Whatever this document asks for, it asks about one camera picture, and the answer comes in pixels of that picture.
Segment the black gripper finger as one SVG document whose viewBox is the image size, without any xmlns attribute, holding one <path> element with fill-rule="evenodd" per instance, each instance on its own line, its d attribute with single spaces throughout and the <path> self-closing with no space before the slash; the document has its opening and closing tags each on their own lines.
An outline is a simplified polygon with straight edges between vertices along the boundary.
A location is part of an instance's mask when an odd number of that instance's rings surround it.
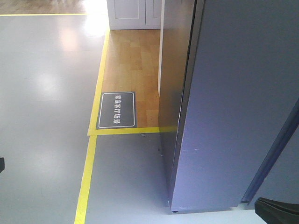
<svg viewBox="0 0 299 224">
<path fill-rule="evenodd" d="M 299 205 L 258 198 L 255 213 L 267 224 L 298 224 Z"/>
</svg>

